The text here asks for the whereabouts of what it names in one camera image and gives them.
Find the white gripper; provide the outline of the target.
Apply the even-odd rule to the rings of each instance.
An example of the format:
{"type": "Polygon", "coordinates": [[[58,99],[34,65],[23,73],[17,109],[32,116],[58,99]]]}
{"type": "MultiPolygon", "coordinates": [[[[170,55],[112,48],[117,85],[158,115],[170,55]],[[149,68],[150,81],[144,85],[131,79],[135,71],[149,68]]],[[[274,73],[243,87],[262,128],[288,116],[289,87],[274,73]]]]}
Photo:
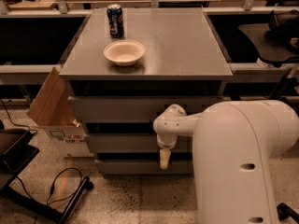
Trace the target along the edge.
{"type": "Polygon", "coordinates": [[[177,137],[171,134],[158,134],[157,135],[157,144],[161,148],[160,150],[160,167],[162,169],[167,169],[171,150],[177,142],[177,137]]]}

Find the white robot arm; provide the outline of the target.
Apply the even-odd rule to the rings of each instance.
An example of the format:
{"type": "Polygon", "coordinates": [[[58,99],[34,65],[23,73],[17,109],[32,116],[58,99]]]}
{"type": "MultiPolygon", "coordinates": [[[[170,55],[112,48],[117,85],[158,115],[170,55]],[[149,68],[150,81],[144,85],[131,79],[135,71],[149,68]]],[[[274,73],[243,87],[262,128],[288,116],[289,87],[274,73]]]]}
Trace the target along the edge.
{"type": "Polygon", "coordinates": [[[279,100],[230,101],[187,115],[170,105],[153,122],[165,168],[179,136],[192,138],[199,224],[282,224],[298,213],[277,203],[269,160],[298,140],[299,118],[279,100]]]}

